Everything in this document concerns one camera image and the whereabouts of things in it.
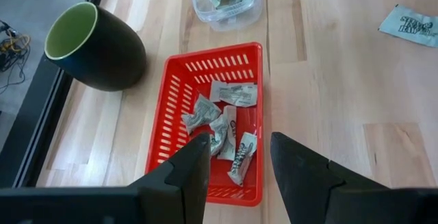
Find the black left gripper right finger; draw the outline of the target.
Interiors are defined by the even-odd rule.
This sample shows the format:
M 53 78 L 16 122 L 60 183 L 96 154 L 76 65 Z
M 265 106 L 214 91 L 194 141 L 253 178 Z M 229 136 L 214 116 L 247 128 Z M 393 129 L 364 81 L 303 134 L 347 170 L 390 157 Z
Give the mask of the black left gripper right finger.
M 272 132 L 274 175 L 291 223 L 324 223 L 331 191 L 386 187 L 342 166 L 281 132 Z

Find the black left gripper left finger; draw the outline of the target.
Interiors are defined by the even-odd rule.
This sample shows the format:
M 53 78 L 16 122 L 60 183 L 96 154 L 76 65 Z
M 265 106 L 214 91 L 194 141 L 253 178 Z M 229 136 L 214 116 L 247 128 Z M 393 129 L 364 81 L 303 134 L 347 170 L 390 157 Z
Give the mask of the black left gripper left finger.
M 202 223 L 210 175 L 210 134 L 203 132 L 130 184 L 136 192 L 131 223 Z

